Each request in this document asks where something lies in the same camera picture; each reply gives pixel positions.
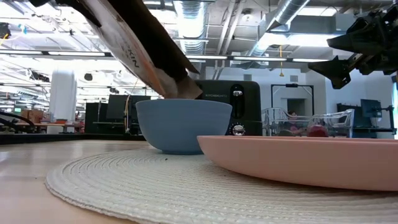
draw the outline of dish rack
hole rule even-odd
[[[283,108],[262,111],[263,136],[313,136],[315,128],[333,138],[352,138],[354,110],[314,116],[291,116]]]

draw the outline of fluorescent light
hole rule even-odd
[[[22,87],[22,86],[26,86],[26,87],[43,87],[43,86],[51,86],[51,85],[49,85],[49,84],[44,84],[44,85],[42,85],[42,84],[26,84],[26,83],[4,83],[4,84],[2,84],[3,86],[19,86],[19,87]]]
[[[338,35],[294,34],[287,40],[287,45],[302,47],[329,47],[327,40]]]
[[[28,100],[17,100],[17,101],[20,103],[31,103],[31,101],[28,101]]]
[[[258,61],[258,62],[286,62],[286,58],[270,58],[270,57],[234,57],[233,60]]]
[[[144,4],[155,4],[155,5],[160,5],[160,1],[144,1]]]
[[[198,59],[191,59],[190,62],[198,62],[198,63],[205,63],[206,60],[198,60]]]
[[[293,62],[327,62],[326,59],[293,58]]]
[[[226,60],[227,56],[217,55],[186,55],[188,59],[209,59],[209,60]]]
[[[64,56],[99,56],[104,57],[102,52],[49,52],[50,55],[64,55]]]
[[[37,50],[0,50],[0,54],[42,54],[41,51]]]

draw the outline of ceiling duct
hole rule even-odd
[[[259,39],[253,49],[248,52],[247,56],[262,56],[270,46],[269,43],[273,38],[273,35],[268,32],[278,28],[281,31],[289,31],[292,20],[309,2],[310,0],[280,0],[278,8],[265,16],[260,28],[266,28],[266,33]]]
[[[200,1],[174,1],[178,15],[179,36],[189,39],[205,37],[207,3]],[[181,49],[185,54],[201,55],[205,53],[205,43],[201,40],[181,40]],[[200,71],[200,64],[195,65]]]

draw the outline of round placemat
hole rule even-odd
[[[46,186],[81,208],[139,223],[398,222],[397,192],[283,184],[230,172],[203,155],[152,149],[77,159],[51,171]]]

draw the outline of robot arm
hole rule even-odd
[[[349,73],[354,69],[363,75],[374,71],[393,74],[398,70],[398,6],[358,18],[345,35],[329,39],[328,45],[354,53],[348,60],[335,57],[308,64],[309,69],[329,78],[334,89],[347,85],[351,81]]]

